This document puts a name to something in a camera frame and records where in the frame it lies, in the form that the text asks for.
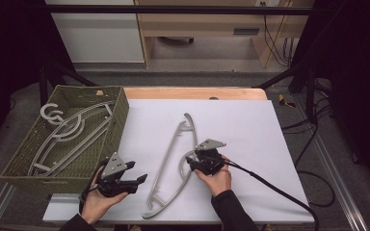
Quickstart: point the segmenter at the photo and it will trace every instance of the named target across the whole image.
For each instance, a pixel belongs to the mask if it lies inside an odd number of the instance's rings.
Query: green plastic basket
[[[121,87],[71,87],[57,86],[47,103],[58,105],[62,118],[99,103],[115,101],[107,131],[85,149],[71,164],[56,176],[28,176],[28,170],[41,145],[57,128],[41,116],[36,120],[27,137],[1,174],[1,179],[30,193],[80,193],[89,183],[90,177],[101,160],[119,150],[129,105]],[[72,141],[58,142],[43,162],[47,167],[55,165],[68,151],[75,147],[85,134],[89,134],[102,121],[105,114],[91,116],[85,120],[85,129]]]

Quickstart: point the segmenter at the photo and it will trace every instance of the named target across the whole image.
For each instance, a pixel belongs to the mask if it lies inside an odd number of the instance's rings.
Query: gray floor
[[[281,72],[285,67],[272,62],[267,69],[260,67],[248,38],[196,38],[186,41],[158,39],[154,47],[151,67],[144,69],[137,64],[115,65],[98,73],[93,67],[81,68],[81,73],[100,85],[119,86],[206,86],[250,87],[256,86]],[[286,93],[289,79],[267,90],[274,102],[280,126],[287,126],[304,118],[299,108],[278,104],[280,93]],[[301,94],[284,94],[287,102],[297,102]],[[39,88],[32,85],[13,95],[13,109],[0,130],[0,173],[14,154],[23,137],[39,114]],[[296,131],[305,130],[306,126]],[[351,152],[333,117],[325,115],[319,120],[317,133],[333,158],[359,211],[370,230],[370,172],[367,167],[353,163]],[[286,134],[292,159],[296,160],[308,141],[309,132]],[[305,152],[298,165],[300,170],[310,170],[328,178],[314,145]],[[312,177],[301,175],[304,190],[314,202],[326,203],[330,192],[326,185]],[[4,182],[0,180],[0,191]],[[0,225],[34,225],[54,227],[41,221],[47,205],[47,195],[29,194],[16,190]],[[352,230],[340,201],[329,208],[312,207],[317,213],[321,230]],[[272,225],[273,230],[312,230],[312,225]]]

